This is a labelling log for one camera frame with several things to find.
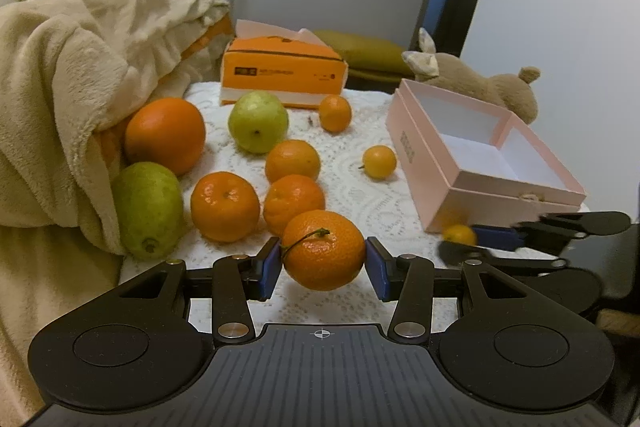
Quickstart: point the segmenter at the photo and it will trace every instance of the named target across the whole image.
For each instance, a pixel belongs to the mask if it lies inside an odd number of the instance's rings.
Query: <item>blue gripper pad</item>
[[[386,264],[385,260],[378,253],[378,250],[367,239],[365,242],[366,259],[364,266],[367,270],[367,275],[371,281],[371,285],[381,301],[388,302],[390,298],[391,288],[389,285],[389,279],[386,277]]]
[[[273,295],[273,289],[276,287],[280,271],[282,270],[282,260],[280,257],[280,241],[278,241],[262,264],[262,277],[258,283],[260,288],[260,296],[264,299],[270,299]]]
[[[473,225],[471,229],[476,232],[478,247],[505,251],[516,251],[518,248],[524,247],[524,240],[515,229],[487,225]]]

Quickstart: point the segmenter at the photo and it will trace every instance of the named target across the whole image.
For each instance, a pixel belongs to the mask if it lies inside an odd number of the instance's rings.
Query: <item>orange tissue box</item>
[[[236,35],[222,57],[222,103],[260,89],[288,107],[315,108],[342,92],[347,63],[309,30],[239,20]]]
[[[548,212],[576,212],[584,189],[511,111],[403,80],[386,126],[420,222],[509,227]]]

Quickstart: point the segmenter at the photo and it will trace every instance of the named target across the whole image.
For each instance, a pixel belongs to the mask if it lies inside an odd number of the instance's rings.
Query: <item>beige blanket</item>
[[[0,9],[2,427],[41,405],[26,370],[33,335],[116,282],[118,124],[149,97],[182,96],[214,69],[230,25],[211,30],[227,13],[225,0]]]

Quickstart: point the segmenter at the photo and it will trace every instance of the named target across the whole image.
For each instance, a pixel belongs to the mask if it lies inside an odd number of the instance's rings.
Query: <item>orange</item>
[[[324,210],[322,188],[307,176],[290,174],[280,178],[269,188],[262,217],[269,231],[282,237],[289,221],[309,210]]]
[[[318,115],[325,131],[341,132],[351,123],[351,105],[343,97],[330,94],[320,102]]]
[[[273,183],[289,174],[302,174],[315,180],[320,173],[320,156],[307,142],[286,140],[271,149],[264,164],[264,174]]]
[[[254,188],[231,172],[207,174],[191,193],[191,219],[208,239],[221,243],[242,239],[254,231],[259,218]]]
[[[396,170],[396,154],[386,145],[369,147],[362,155],[362,166],[370,178],[384,180]]]
[[[442,240],[474,247],[478,243],[476,232],[466,225],[451,225],[442,231]]]
[[[129,121],[124,149],[131,163],[159,163],[180,176],[196,165],[205,137],[204,120],[193,103],[162,98],[142,107]]]
[[[317,233],[296,244],[312,232]],[[364,263],[364,238],[360,230],[346,217],[327,210],[311,210],[291,219],[282,244],[285,270],[310,290],[328,291],[344,286],[356,278]]]

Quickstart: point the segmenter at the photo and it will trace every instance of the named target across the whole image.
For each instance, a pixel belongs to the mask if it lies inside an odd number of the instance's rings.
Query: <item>gray ribbed panel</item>
[[[332,334],[317,338],[320,329]],[[449,383],[427,350],[392,343],[375,326],[279,325],[254,343],[222,347],[191,388],[156,407],[91,415],[53,406],[30,425],[616,427],[591,405],[551,415],[492,409]]]

